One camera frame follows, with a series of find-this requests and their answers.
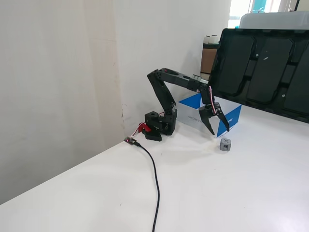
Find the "white table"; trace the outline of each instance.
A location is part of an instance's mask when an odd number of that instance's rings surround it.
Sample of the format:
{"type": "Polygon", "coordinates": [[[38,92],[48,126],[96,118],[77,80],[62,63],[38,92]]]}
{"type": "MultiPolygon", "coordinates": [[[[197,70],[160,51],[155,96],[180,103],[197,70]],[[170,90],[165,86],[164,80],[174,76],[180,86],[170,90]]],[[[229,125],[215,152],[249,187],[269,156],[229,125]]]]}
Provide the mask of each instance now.
{"type": "MultiPolygon", "coordinates": [[[[309,231],[309,125],[243,107],[220,139],[177,122],[162,142],[137,140],[156,162],[157,232],[309,231]]],[[[150,232],[150,158],[126,143],[0,206],[1,232],[150,232]]]]}

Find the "white wall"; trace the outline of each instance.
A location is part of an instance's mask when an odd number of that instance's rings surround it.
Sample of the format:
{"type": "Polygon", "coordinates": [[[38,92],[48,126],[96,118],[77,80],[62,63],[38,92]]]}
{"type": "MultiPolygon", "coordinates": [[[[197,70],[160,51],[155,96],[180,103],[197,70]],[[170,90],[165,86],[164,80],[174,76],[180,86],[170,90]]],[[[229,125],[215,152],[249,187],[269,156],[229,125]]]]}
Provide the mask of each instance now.
{"type": "Polygon", "coordinates": [[[123,139],[102,2],[1,1],[0,203],[123,139]]]}
{"type": "MultiPolygon", "coordinates": [[[[147,74],[163,67],[200,73],[203,38],[227,27],[231,0],[115,0],[125,134],[162,110],[147,74]]],[[[169,85],[175,100],[188,94],[169,85]]]]}
{"type": "Polygon", "coordinates": [[[309,11],[309,0],[300,0],[297,11],[309,11]]]}

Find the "white container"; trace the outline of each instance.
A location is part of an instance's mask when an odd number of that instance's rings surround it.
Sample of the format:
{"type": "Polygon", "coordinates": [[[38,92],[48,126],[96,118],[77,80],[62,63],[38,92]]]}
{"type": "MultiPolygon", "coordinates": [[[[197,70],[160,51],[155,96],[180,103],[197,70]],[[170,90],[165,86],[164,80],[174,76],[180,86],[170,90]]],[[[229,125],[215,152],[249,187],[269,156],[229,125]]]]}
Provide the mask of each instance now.
{"type": "Polygon", "coordinates": [[[210,44],[217,44],[219,42],[219,36],[217,35],[212,35],[210,38],[209,38],[209,43],[210,44]]]}
{"type": "Polygon", "coordinates": [[[204,37],[204,44],[208,44],[208,43],[209,43],[209,38],[210,38],[209,35],[206,35],[206,36],[204,37]]]}
{"type": "MultiPolygon", "coordinates": [[[[238,123],[240,111],[241,111],[241,104],[230,102],[228,100],[222,98],[215,98],[216,102],[220,103],[221,109],[225,114],[225,117],[230,125],[230,128],[236,123],[238,123]]],[[[201,121],[198,109],[204,106],[202,103],[200,93],[195,94],[189,98],[183,99],[182,101],[178,102],[177,104],[177,120],[187,124],[201,132],[207,133],[211,136],[211,132],[207,129],[204,123],[201,121]]],[[[211,123],[211,127],[215,132],[215,137],[219,137],[226,132],[225,125],[223,122],[217,117],[211,117],[209,119],[211,123]]]]}

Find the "wire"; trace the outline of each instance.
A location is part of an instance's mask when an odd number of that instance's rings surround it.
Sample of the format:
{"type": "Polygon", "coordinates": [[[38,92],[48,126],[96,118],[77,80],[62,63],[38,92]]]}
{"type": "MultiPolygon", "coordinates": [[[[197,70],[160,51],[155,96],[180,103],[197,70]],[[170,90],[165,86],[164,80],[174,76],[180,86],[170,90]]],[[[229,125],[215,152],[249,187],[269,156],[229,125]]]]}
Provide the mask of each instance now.
{"type": "Polygon", "coordinates": [[[152,232],[155,232],[155,224],[156,224],[156,218],[158,216],[158,212],[159,212],[159,204],[160,204],[160,188],[159,188],[159,183],[158,183],[158,177],[156,175],[156,167],[155,167],[155,162],[153,157],[150,155],[149,151],[147,151],[142,145],[140,145],[140,148],[142,148],[145,152],[147,152],[147,154],[149,155],[149,157],[151,158],[151,161],[153,162],[154,165],[154,177],[155,177],[155,184],[156,184],[156,188],[158,191],[158,200],[156,203],[156,209],[155,209],[155,215],[154,215],[154,224],[153,224],[153,230],[152,232]]]}
{"type": "Polygon", "coordinates": [[[213,109],[213,114],[215,115],[216,114],[216,110],[214,108],[213,101],[212,101],[212,89],[211,89],[211,86],[209,86],[209,92],[211,94],[211,106],[212,106],[212,109],[213,109]]]}
{"type": "Polygon", "coordinates": [[[142,145],[140,145],[140,143],[138,143],[135,139],[126,137],[125,138],[125,142],[130,144],[130,145],[135,145],[135,146],[138,146],[138,147],[142,148],[145,152],[147,152],[147,154],[151,158],[151,161],[153,162],[153,165],[154,165],[154,175],[155,175],[154,176],[155,177],[155,184],[156,184],[156,189],[158,191],[158,200],[157,200],[157,203],[156,203],[156,209],[155,209],[155,215],[154,215],[154,224],[153,224],[153,230],[152,230],[152,232],[155,232],[156,218],[158,216],[159,204],[160,204],[160,188],[159,188],[158,177],[156,175],[156,167],[155,167],[154,158],[150,155],[149,151],[147,151],[147,149],[145,147],[143,147],[142,145]]]}
{"type": "Polygon", "coordinates": [[[140,128],[140,126],[141,126],[142,124],[144,124],[144,122],[141,122],[141,123],[139,124],[139,126],[136,128],[136,130],[134,131],[134,133],[130,136],[131,138],[135,135],[135,133],[137,132],[137,130],[140,128]]]}

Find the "black robotic arm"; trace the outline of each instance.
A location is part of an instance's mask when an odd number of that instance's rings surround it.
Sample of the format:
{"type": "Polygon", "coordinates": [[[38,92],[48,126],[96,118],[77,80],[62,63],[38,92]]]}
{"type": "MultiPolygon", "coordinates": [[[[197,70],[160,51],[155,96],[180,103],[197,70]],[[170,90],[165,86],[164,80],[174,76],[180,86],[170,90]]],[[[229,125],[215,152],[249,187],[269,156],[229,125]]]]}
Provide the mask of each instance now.
{"type": "Polygon", "coordinates": [[[208,82],[203,80],[200,76],[193,75],[192,77],[188,77],[182,73],[162,68],[151,72],[147,77],[164,109],[164,116],[154,111],[145,114],[145,123],[148,128],[150,128],[150,131],[142,130],[146,139],[161,141],[162,138],[160,133],[172,135],[175,130],[177,117],[177,109],[175,109],[176,102],[164,82],[172,83],[194,92],[200,92],[202,102],[205,105],[199,109],[202,122],[214,135],[209,118],[218,116],[224,123],[227,131],[229,131],[229,124],[221,110],[220,104],[214,102],[213,96],[211,99],[211,89],[208,86],[208,82]]]}

